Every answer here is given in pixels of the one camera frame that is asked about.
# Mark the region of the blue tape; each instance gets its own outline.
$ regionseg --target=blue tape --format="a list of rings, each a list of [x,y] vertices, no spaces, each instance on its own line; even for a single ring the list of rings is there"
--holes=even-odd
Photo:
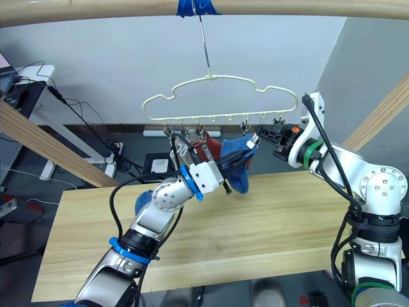
[[[122,256],[125,256],[129,259],[138,261],[140,264],[148,264],[151,262],[151,259],[149,258],[145,258],[145,257],[141,257],[135,254],[132,254],[131,252],[123,249],[119,244],[118,244],[118,240],[116,237],[112,237],[109,239],[109,244],[112,245],[112,247],[115,249],[116,252],[118,252],[119,254],[121,254]]]
[[[192,1],[194,1],[196,15],[221,15],[221,13],[216,12],[212,0],[179,0],[177,16],[182,18],[185,18],[185,16],[193,16]]]
[[[187,185],[190,187],[192,192],[196,195],[196,198],[199,201],[202,201],[203,200],[203,194],[201,193],[201,191],[199,191],[199,189],[196,187],[196,184],[191,179],[190,174],[187,171],[186,165],[180,166],[180,171],[181,171],[182,176],[185,178],[185,180],[187,182]]]

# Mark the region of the robotic arm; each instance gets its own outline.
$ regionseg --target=robotic arm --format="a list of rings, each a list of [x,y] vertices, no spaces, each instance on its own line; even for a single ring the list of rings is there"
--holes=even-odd
[[[89,275],[75,303],[90,307],[133,306],[135,300],[139,300],[140,283],[147,265],[153,259],[158,260],[159,248],[177,224],[180,213],[171,226],[175,212],[182,210],[184,203],[194,196],[203,200],[204,194],[213,192],[221,184],[229,194],[231,190],[225,181],[228,173],[251,158],[257,141],[257,135],[253,135],[247,142],[248,149],[233,152],[218,161],[212,159],[205,146],[203,150],[208,162],[201,162],[196,153],[191,152],[196,163],[189,169],[182,165],[174,178],[162,181],[124,236],[109,240],[112,247]],[[139,285],[134,278],[139,278]]]
[[[408,306],[406,298],[397,293],[402,286],[402,240],[398,237],[400,202],[408,186],[404,174],[392,166],[368,163],[342,146],[329,144],[326,136],[323,136],[326,143],[318,141],[323,134],[322,127],[318,126],[319,122],[323,123],[324,101],[319,93],[313,93],[304,96],[303,103],[308,110],[302,117],[303,126],[275,121],[273,125],[257,126],[257,135],[277,147],[276,157],[294,168],[304,166],[310,174],[325,180],[356,204],[351,206],[345,219],[351,226],[351,235],[343,244],[334,246],[331,253],[333,271],[337,272],[336,255],[343,245],[350,244],[351,248],[343,255],[341,273],[335,272],[334,278],[343,289],[352,292],[353,299],[359,290],[372,288],[361,292],[356,306],[358,303],[372,306],[366,302],[368,297],[374,299],[374,289],[375,293],[383,292],[383,299],[374,306],[379,302]],[[344,169],[346,180],[337,163]],[[353,198],[341,188],[350,188]]]
[[[249,152],[260,137],[276,146],[276,157],[294,168],[304,166],[350,201],[331,252],[331,262],[334,278],[345,294],[352,292],[355,306],[382,303],[409,306],[408,300],[399,293],[402,241],[398,230],[400,201],[407,191],[405,176],[396,168],[370,164],[356,153],[332,145],[320,125],[324,101],[319,93],[304,96],[303,103],[307,112],[301,125],[283,121],[258,125],[256,135],[247,142],[247,150],[233,152],[219,161],[207,155],[209,162],[199,161],[192,153],[195,163],[189,169],[182,166],[176,177],[161,182],[124,236],[120,232],[118,238],[110,239],[112,247],[89,275],[75,303],[120,307],[138,301],[146,267],[151,260],[158,259],[159,248],[180,217],[179,213],[172,225],[175,212],[183,210],[190,198],[196,196],[201,201],[204,194],[213,192],[221,184],[229,194],[227,174],[249,160]],[[318,141],[320,136],[324,143]],[[346,223],[351,226],[351,234],[340,243]],[[350,249],[344,252],[339,272],[335,259],[348,243]],[[139,286],[134,278],[139,278]]]

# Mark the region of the white desk leg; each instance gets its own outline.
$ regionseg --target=white desk leg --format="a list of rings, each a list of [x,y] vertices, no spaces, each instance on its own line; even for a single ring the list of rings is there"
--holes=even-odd
[[[63,124],[55,122],[52,118],[48,117],[42,107],[36,107],[33,113],[48,126],[58,132],[58,134],[69,140],[71,144],[75,145],[75,147],[81,149],[84,153],[89,155],[93,159],[94,163],[104,163],[104,157],[102,157],[98,152],[92,149],[92,147],[87,145],[85,142],[83,142],[83,140],[78,138],[74,133],[64,127]]]

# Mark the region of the computer monitor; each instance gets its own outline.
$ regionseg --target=computer monitor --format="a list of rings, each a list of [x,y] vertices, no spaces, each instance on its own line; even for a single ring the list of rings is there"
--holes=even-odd
[[[15,69],[10,65],[5,56],[0,52],[0,76],[16,74]]]

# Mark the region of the wooden board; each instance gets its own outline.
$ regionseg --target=wooden board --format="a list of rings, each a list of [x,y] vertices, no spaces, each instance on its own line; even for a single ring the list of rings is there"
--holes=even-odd
[[[360,150],[409,104],[409,74],[386,96],[343,145]]]
[[[0,100],[0,131],[96,187],[118,182]]]
[[[137,196],[157,185],[119,191],[123,226]],[[63,193],[33,301],[73,299],[117,235],[108,207],[112,189]],[[143,292],[210,285],[330,267],[330,248],[347,202],[307,172],[258,175],[246,195],[223,188],[190,200],[180,224],[148,267]]]
[[[224,15],[331,15],[409,19],[407,0],[213,0]],[[178,0],[0,0],[0,26],[105,17],[176,15]]]

